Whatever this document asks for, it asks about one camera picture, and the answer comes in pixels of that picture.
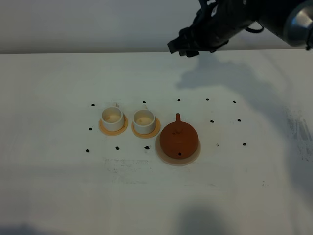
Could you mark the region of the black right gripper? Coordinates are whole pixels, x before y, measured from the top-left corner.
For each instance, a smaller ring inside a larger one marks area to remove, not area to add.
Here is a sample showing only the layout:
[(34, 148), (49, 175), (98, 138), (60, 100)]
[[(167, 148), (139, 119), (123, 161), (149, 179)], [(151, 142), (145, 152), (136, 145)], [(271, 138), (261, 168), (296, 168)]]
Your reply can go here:
[(255, 0), (201, 0), (200, 10), (189, 27), (167, 46), (169, 52), (192, 58), (200, 51), (215, 52), (239, 32), (261, 33), (249, 26), (256, 21)]

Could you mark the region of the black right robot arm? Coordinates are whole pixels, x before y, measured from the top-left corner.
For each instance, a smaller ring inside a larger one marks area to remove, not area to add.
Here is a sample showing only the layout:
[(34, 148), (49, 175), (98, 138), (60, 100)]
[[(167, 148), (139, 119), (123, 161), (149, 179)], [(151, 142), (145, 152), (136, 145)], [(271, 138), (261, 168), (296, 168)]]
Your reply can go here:
[(193, 23), (168, 43), (170, 53), (194, 57), (211, 53), (246, 30), (269, 30), (292, 47), (313, 48), (313, 2), (311, 0), (201, 0)]

